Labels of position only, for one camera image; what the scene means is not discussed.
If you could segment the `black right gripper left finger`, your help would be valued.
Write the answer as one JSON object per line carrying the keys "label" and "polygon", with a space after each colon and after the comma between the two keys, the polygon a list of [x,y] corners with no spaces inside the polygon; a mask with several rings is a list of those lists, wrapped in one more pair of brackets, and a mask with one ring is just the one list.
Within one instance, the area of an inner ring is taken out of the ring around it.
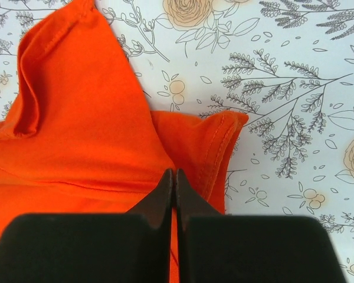
{"label": "black right gripper left finger", "polygon": [[168,282],[173,171],[122,214],[24,214],[0,237],[0,282]]}

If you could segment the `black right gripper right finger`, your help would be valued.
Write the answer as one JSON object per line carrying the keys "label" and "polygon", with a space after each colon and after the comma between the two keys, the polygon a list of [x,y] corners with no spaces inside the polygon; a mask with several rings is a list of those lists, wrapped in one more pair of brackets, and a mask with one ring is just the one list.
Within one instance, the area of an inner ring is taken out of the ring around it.
{"label": "black right gripper right finger", "polygon": [[330,238],[307,216],[233,216],[176,173],[181,282],[345,282]]}

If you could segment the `orange t shirt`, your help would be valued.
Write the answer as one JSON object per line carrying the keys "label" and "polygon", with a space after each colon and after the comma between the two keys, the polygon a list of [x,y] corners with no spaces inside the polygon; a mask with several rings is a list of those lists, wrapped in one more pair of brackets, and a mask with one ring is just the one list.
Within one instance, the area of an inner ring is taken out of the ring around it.
{"label": "orange t shirt", "polygon": [[173,171],[169,281],[179,279],[176,173],[224,215],[248,116],[152,111],[93,1],[73,1],[18,48],[19,93],[0,122],[0,237],[24,214],[122,214]]}

